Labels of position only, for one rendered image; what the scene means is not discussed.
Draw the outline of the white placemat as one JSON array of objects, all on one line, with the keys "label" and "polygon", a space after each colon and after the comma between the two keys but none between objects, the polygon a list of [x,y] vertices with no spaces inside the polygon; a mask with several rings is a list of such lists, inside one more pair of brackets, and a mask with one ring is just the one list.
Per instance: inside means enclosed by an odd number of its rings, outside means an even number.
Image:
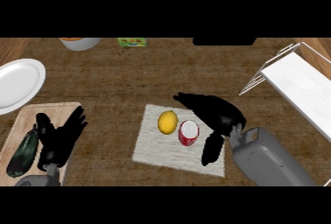
[{"label": "white placemat", "polygon": [[[169,110],[179,117],[179,125],[185,121],[192,121],[198,125],[200,135],[192,146],[184,146],[181,143],[179,128],[169,135],[164,135],[158,129],[160,115]],[[148,165],[166,166],[224,178],[225,150],[222,150],[215,163],[203,166],[201,162],[204,142],[212,133],[213,129],[204,124],[191,110],[148,104],[145,106],[132,160]]]}]

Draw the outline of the red can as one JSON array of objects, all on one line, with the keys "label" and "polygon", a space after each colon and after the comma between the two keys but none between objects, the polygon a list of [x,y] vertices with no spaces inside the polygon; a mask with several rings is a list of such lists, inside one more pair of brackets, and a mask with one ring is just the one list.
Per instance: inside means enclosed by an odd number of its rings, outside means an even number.
[{"label": "red can", "polygon": [[191,146],[200,136],[200,127],[194,121],[185,121],[179,128],[179,141],[184,146]]}]

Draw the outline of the white pot with orange top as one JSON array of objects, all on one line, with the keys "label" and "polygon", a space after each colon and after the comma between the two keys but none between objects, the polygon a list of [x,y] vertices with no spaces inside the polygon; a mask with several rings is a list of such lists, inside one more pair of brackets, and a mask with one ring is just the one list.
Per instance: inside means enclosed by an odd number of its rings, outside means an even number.
[{"label": "white pot with orange top", "polygon": [[101,41],[101,38],[61,38],[59,40],[71,51],[79,52],[95,47]]}]

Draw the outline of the dark green zucchini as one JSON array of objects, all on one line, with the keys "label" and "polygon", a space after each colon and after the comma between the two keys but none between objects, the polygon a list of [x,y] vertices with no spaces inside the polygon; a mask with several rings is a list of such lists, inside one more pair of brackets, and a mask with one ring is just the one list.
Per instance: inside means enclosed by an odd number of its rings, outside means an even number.
[{"label": "dark green zucchini", "polygon": [[6,174],[9,177],[21,177],[28,172],[36,160],[37,147],[37,126],[33,126],[33,129],[26,133],[24,140],[8,163]]}]

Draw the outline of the white tiered shelf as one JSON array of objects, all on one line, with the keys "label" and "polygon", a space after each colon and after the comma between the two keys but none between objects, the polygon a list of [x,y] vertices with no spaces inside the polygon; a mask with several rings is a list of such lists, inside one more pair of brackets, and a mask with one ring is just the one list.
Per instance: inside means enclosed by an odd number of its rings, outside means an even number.
[{"label": "white tiered shelf", "polygon": [[244,89],[268,82],[331,142],[331,80],[297,55],[305,43],[286,47],[265,63]]}]

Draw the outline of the yellow lemon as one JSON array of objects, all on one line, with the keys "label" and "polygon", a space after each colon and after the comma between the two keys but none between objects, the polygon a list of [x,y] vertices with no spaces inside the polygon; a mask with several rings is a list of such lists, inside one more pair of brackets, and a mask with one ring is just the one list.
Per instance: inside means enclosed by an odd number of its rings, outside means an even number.
[{"label": "yellow lemon", "polygon": [[164,111],[158,119],[158,129],[164,135],[169,135],[173,133],[178,127],[178,122],[179,122],[179,118],[176,113],[172,110]]}]

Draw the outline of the wooden cutting board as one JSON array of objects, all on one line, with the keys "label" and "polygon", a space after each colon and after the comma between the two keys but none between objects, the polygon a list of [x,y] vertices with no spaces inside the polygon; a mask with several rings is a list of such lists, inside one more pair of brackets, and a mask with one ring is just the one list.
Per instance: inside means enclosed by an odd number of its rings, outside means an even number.
[{"label": "wooden cutting board", "polygon": [[34,124],[37,123],[37,113],[46,113],[51,122],[58,128],[67,122],[67,119],[80,106],[79,102],[61,102],[61,103],[46,103],[46,104],[30,104],[23,107],[20,110],[15,124],[12,126],[5,145],[0,150],[0,186],[14,186],[21,178],[28,175],[46,175],[45,171],[37,169],[39,156],[42,152],[43,145],[39,145],[36,153],[36,161],[28,172],[18,178],[12,178],[6,174],[6,167],[12,156],[17,152],[17,148],[24,140],[27,132],[33,129]]}]

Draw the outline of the white plate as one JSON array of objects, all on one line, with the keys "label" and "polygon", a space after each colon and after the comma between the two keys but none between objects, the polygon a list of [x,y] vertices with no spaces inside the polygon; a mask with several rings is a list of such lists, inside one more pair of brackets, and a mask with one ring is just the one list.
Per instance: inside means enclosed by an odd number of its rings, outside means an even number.
[{"label": "white plate", "polygon": [[36,59],[17,59],[0,66],[0,115],[31,101],[46,77],[46,67]]}]

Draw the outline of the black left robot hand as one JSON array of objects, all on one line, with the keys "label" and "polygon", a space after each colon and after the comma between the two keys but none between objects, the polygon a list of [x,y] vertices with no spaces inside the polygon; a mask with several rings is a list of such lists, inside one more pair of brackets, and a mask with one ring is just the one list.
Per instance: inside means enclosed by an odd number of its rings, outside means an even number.
[{"label": "black left robot hand", "polygon": [[76,142],[89,124],[83,113],[85,109],[79,106],[65,124],[58,128],[55,128],[46,113],[36,115],[37,137],[43,144],[37,168],[43,172],[51,164],[61,168],[68,162]]}]

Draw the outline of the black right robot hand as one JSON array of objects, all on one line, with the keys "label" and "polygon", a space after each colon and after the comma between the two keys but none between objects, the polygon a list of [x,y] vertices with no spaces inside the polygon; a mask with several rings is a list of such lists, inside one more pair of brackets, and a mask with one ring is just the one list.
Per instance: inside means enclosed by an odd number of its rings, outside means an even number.
[{"label": "black right robot hand", "polygon": [[244,113],[224,98],[215,95],[179,93],[173,99],[212,128],[201,153],[201,165],[206,166],[219,159],[225,137],[231,136],[235,129],[244,130],[247,123]]}]

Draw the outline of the green box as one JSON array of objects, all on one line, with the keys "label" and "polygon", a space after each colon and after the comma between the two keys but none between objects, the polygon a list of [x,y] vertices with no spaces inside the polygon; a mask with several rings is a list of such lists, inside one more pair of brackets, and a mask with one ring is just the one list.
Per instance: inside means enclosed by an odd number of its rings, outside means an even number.
[{"label": "green box", "polygon": [[119,38],[119,45],[123,47],[145,47],[148,45],[147,38]]}]

